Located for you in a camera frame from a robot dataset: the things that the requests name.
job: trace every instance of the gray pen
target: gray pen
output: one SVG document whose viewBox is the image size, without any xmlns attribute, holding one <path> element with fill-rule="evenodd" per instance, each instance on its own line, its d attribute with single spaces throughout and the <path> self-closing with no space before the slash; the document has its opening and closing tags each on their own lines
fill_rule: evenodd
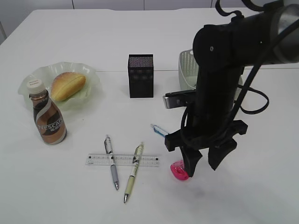
<svg viewBox="0 0 299 224">
<path fill-rule="evenodd" d="M 113 157 L 113 151 L 112 151 L 112 145 L 111 145 L 111 138 L 109 135 L 106 135 L 106 139 L 104 141 L 105 145 L 105 150 L 107 154 L 110 154 L 113 160 L 113 164 L 110 166 L 111 169 L 111 174 L 112 174 L 112 180 L 115 185 L 115 188 L 118 190 L 119 187 L 119 181 L 118 181 L 118 175 L 117 175 L 117 170 L 116 170 L 116 165 L 115 165 L 115 160 Z"/>
</svg>

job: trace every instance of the coffee bottle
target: coffee bottle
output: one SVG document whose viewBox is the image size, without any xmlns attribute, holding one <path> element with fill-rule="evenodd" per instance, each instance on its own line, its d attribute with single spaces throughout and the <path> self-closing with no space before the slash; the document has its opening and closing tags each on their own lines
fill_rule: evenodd
<svg viewBox="0 0 299 224">
<path fill-rule="evenodd" d="M 66 127 L 59 108 L 49 97 L 49 92 L 40 79 L 27 83 L 33 104 L 36 127 L 45 143 L 57 144 L 66 137 Z"/>
</svg>

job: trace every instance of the plate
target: plate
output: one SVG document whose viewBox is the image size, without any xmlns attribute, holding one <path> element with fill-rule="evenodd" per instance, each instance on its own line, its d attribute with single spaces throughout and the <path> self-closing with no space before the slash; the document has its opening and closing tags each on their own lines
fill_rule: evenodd
<svg viewBox="0 0 299 224">
<path fill-rule="evenodd" d="M 54 102 L 62 111 L 66 111 L 73 106 L 80 105 L 88 100 L 92 88 L 100 82 L 100 78 L 97 76 L 96 70 L 82 63 L 59 62 L 53 65 L 41 67 L 24 78 L 18 89 L 18 94 L 23 95 L 27 108 L 32 110 L 32 102 L 28 96 L 29 94 L 26 87 L 27 82 L 36 78 L 41 79 L 50 94 L 51 85 L 55 77 L 61 73 L 70 71 L 78 72 L 86 76 L 86 82 L 83 89 L 64 101 Z"/>
</svg>

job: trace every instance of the clear ruler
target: clear ruler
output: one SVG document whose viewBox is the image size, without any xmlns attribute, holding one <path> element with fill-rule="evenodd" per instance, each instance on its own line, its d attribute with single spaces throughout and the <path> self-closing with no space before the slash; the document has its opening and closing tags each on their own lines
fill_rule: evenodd
<svg viewBox="0 0 299 224">
<path fill-rule="evenodd" d="M 133 154 L 113 154 L 117 166 L 132 166 Z M 109 154 L 88 154 L 86 165 L 111 166 L 113 158 Z M 142 155 L 139 161 L 142 167 L 159 167 L 160 157 L 158 155 Z"/>
</svg>

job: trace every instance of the bread roll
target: bread roll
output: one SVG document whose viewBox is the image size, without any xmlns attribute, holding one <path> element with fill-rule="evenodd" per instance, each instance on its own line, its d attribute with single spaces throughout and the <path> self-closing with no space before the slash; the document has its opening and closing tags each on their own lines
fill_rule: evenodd
<svg viewBox="0 0 299 224">
<path fill-rule="evenodd" d="M 62 101 L 75 94 L 85 85 L 86 77 L 77 72 L 64 72 L 57 76 L 51 87 L 51 98 Z"/>
</svg>

